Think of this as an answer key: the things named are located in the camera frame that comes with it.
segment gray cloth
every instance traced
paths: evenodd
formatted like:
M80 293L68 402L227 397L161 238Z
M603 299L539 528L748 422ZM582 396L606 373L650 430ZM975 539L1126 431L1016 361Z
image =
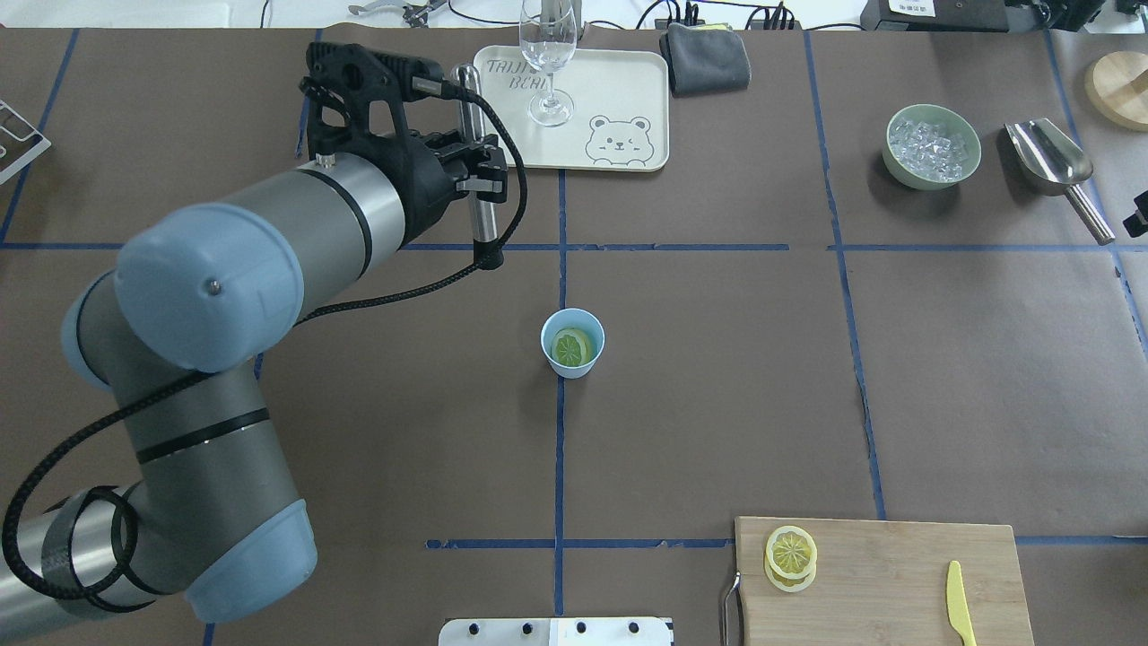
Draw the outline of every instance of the gray cloth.
M750 85L750 57L742 37L732 30L672 23L659 46L669 65L669 88L676 96Z

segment brown table surface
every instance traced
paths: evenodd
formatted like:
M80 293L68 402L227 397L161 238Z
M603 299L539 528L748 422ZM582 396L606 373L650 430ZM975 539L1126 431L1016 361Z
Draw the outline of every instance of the brown table surface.
M316 37L444 68L517 42L349 25L0 30L0 96L53 141L0 186L5 500L113 407L68 369L57 330L118 246L300 163L296 84ZM1119 226L1148 189L1148 135L1107 122L1081 87L1093 60L1148 40L744 38L751 87L674 99L662 170L530 171L504 267L317 320L266 355L319 567L216 644L435 644L450 617L556 614L670 616L678 644L714 644L739 514L1010 524L1037 644L1148 643L1148 539L1125 538L1148 534L1148 236ZM581 46L657 40L591 28ZM921 193L884 170L884 125L915 102L982 134L968 181ZM425 130L456 114L435 100L409 112ZM1112 247L1019 179L1000 129L1039 116L1095 159ZM458 203L344 295L447 274L468 241ZM610 337L568 383L536 341L564 304ZM111 431L30 508L138 474ZM203 633L169 599L32 644Z

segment bowl of ice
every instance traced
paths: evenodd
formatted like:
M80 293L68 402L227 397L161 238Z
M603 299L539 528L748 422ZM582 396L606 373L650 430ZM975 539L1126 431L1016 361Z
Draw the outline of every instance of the bowl of ice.
M947 188L980 165L977 131L948 108L918 103L889 119L885 166L901 184L921 190Z

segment round wooden disc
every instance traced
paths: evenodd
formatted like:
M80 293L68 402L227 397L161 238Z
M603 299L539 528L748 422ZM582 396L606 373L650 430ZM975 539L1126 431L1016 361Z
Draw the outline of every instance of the round wooden disc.
M1084 87L1101 114L1124 127L1148 132L1148 54L1108 54L1088 68Z

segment lime slice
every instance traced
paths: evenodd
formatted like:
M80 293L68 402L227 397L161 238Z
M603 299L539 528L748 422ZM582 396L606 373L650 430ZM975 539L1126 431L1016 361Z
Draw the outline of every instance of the lime slice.
M766 568L766 576L769 577L769 583L774 584L782 592L801 592L806 587L809 587L813 579L817 577L817 568L809 570L808 576L805 578L782 578L771 568Z
M817 567L817 544L797 526L782 526L766 539L766 570L784 579L800 579Z
M582 330L566 328L554 335L554 345L550 357L561 366L577 368L588 364L594 357L594 344Z

